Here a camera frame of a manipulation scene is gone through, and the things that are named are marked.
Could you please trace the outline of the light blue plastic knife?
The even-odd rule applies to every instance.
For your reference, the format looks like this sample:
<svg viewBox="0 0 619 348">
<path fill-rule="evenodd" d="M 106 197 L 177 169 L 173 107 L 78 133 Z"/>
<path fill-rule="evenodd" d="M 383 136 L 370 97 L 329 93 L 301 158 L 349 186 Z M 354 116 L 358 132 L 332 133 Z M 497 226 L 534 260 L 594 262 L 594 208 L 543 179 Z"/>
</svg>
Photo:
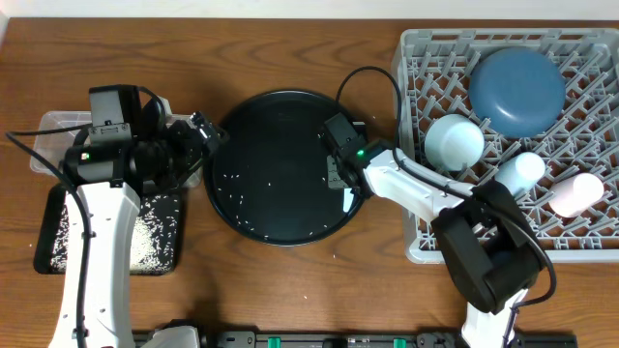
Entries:
<svg viewBox="0 0 619 348">
<path fill-rule="evenodd" d="M 348 213 L 355 201 L 355 194 L 351 188 L 345 188 L 342 192 L 342 211 Z"/>
</svg>

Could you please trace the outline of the round black serving tray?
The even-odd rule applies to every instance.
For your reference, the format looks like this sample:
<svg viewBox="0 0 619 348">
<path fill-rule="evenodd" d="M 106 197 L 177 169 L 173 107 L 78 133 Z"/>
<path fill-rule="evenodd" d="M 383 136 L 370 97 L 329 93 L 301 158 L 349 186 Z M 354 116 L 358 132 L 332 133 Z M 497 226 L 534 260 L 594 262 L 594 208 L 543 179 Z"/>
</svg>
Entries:
<svg viewBox="0 0 619 348">
<path fill-rule="evenodd" d="M 365 199 L 342 211 L 344 188 L 328 185 L 330 155 L 320 136 L 334 99 L 279 90 L 241 102 L 221 121 L 229 135 L 204 168 L 204 186 L 221 218 L 251 240 L 295 247 L 323 240 L 354 218 Z"/>
</svg>

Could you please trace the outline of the light blue bowl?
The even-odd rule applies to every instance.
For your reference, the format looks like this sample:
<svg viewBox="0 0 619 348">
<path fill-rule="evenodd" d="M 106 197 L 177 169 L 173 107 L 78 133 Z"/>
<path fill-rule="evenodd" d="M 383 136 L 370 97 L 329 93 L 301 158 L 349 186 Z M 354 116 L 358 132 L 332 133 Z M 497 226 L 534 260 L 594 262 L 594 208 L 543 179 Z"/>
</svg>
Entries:
<svg viewBox="0 0 619 348">
<path fill-rule="evenodd" d="M 483 154 L 485 139 L 481 129 L 469 119 L 445 115 L 427 130 L 425 155 L 436 169 L 460 171 L 477 163 Z"/>
</svg>

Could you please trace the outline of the light blue cup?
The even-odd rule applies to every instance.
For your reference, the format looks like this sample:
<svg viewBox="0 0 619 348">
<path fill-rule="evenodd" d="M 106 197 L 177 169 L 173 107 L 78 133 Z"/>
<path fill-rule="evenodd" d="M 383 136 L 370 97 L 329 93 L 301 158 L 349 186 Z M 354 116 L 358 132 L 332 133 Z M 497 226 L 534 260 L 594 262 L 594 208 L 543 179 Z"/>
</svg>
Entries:
<svg viewBox="0 0 619 348">
<path fill-rule="evenodd" d="M 518 198 L 532 189 L 545 174 L 545 162 L 531 152 L 525 152 L 509 159 L 498 167 L 494 180 Z"/>
</svg>

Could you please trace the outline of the dark blue plate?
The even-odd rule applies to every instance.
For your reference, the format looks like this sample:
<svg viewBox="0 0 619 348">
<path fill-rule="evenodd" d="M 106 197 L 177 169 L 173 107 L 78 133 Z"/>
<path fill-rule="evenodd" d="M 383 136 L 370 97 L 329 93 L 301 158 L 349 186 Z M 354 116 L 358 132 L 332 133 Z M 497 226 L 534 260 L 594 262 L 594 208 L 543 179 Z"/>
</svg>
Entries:
<svg viewBox="0 0 619 348">
<path fill-rule="evenodd" d="M 565 79 L 543 54 L 508 47 L 474 69 L 468 98 L 476 116 L 507 138 L 534 137 L 557 121 L 566 100 Z"/>
</svg>

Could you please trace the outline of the pink cup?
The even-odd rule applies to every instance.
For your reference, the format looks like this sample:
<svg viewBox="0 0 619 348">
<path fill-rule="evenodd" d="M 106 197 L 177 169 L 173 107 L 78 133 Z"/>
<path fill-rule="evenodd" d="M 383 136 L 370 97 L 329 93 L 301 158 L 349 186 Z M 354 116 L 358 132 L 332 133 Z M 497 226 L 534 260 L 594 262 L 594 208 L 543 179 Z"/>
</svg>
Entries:
<svg viewBox="0 0 619 348">
<path fill-rule="evenodd" d="M 580 173 L 553 185 L 550 192 L 550 208 L 563 218 L 574 218 L 602 198 L 604 184 L 593 174 Z"/>
</svg>

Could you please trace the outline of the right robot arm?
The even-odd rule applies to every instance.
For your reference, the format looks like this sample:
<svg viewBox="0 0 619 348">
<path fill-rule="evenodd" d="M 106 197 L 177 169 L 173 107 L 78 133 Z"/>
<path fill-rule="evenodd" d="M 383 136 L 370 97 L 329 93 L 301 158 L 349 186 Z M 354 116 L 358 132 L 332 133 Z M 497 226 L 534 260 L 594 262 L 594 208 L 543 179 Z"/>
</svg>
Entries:
<svg viewBox="0 0 619 348">
<path fill-rule="evenodd" d="M 447 179 L 383 140 L 329 140 L 326 147 L 347 187 L 396 202 L 429 223 L 452 282 L 469 304 L 464 343 L 509 346 L 526 293 L 551 267 L 509 190 L 496 182 Z"/>
</svg>

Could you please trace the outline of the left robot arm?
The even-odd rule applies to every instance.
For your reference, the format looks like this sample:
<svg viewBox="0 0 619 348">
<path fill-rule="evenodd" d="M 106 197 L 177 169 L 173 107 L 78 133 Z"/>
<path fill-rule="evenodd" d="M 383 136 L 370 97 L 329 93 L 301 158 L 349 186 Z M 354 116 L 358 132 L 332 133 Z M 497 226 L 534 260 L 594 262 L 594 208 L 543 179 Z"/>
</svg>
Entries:
<svg viewBox="0 0 619 348">
<path fill-rule="evenodd" d="M 89 141 L 62 162 L 69 216 L 53 347 L 132 347 L 130 257 L 144 191 L 181 188 L 228 139 L 196 111 L 172 125 L 166 99 L 136 85 L 89 91 Z"/>
</svg>

